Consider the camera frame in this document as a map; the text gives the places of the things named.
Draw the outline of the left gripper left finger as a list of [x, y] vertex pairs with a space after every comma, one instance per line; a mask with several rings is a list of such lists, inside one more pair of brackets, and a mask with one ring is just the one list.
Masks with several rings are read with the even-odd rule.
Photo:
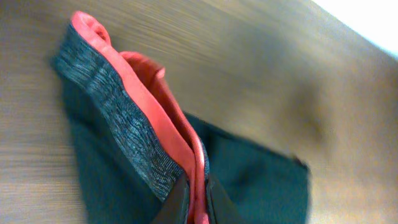
[[151, 224], [186, 224], [190, 201], [187, 176], [183, 173], [176, 181], [159, 213]]

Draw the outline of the black leggings with red waistband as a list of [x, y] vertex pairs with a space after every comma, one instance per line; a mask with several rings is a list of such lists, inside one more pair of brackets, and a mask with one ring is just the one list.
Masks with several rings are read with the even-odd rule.
[[210, 223], [210, 174], [245, 223], [307, 221], [305, 164], [185, 114], [164, 68], [115, 50], [91, 15], [72, 15], [53, 68], [62, 79], [88, 223], [151, 223], [183, 173], [187, 223]]

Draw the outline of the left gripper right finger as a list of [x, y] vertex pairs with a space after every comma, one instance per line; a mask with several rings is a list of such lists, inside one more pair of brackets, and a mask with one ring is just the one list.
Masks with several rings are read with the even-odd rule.
[[206, 202], [210, 224], [244, 224], [219, 180], [210, 174], [206, 180]]

